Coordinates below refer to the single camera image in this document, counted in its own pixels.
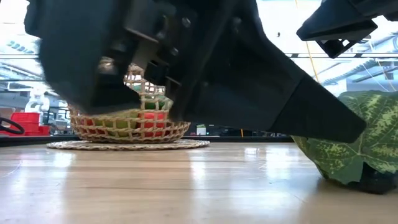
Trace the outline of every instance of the white robot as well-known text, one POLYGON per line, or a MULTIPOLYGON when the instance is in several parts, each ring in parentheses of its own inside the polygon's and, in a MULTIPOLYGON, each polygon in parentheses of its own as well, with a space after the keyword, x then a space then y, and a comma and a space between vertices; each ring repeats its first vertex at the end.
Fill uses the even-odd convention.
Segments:
POLYGON ((47 112, 50 109, 50 100, 44 96, 47 90, 34 88, 30 91, 30 99, 26 104, 25 113, 38 113, 39 123, 43 123, 43 112, 47 112))

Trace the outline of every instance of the metal screw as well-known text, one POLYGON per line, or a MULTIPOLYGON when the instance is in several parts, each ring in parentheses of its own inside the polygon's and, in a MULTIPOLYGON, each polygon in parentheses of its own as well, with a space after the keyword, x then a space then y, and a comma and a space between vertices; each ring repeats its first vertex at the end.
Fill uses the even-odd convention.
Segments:
POLYGON ((178 55, 178 50, 177 50, 176 48, 173 48, 173 49, 170 51, 170 54, 172 54, 173 56, 177 56, 177 55, 178 55))
POLYGON ((182 18, 182 25, 188 28, 191 26, 191 21, 188 18, 184 17, 182 18))

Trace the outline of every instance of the woven basket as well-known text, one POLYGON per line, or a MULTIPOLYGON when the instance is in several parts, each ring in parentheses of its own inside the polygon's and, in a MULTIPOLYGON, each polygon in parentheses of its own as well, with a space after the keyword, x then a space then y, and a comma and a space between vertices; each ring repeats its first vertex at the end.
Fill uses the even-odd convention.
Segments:
POLYGON ((143 77, 143 69, 131 65, 125 84, 138 92, 141 108, 112 114, 87 116, 70 106, 71 126, 80 139, 110 143, 168 143, 182 138, 190 123, 168 119, 172 101, 164 96, 164 87, 143 77))

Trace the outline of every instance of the black cord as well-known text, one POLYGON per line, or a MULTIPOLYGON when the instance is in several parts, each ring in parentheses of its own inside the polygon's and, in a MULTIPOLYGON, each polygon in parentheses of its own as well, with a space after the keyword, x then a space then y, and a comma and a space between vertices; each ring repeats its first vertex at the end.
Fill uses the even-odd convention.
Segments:
POLYGON ((11 134, 24 134, 25 133, 25 129, 20 124, 16 123, 15 121, 11 121, 10 119, 2 118, 2 117, 0 117, 0 131, 7 131, 7 132, 9 132, 11 134), (7 128, 7 127, 3 126, 2 125, 3 121, 13 125, 18 130, 13 130, 13 129, 10 129, 10 128, 7 128))

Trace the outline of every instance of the wooden table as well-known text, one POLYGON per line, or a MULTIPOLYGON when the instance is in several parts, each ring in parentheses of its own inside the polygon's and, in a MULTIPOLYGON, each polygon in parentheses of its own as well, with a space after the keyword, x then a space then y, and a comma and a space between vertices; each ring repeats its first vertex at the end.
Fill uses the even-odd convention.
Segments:
POLYGON ((397 222, 396 192, 331 185, 293 144, 157 152, 0 148, 0 223, 397 222))

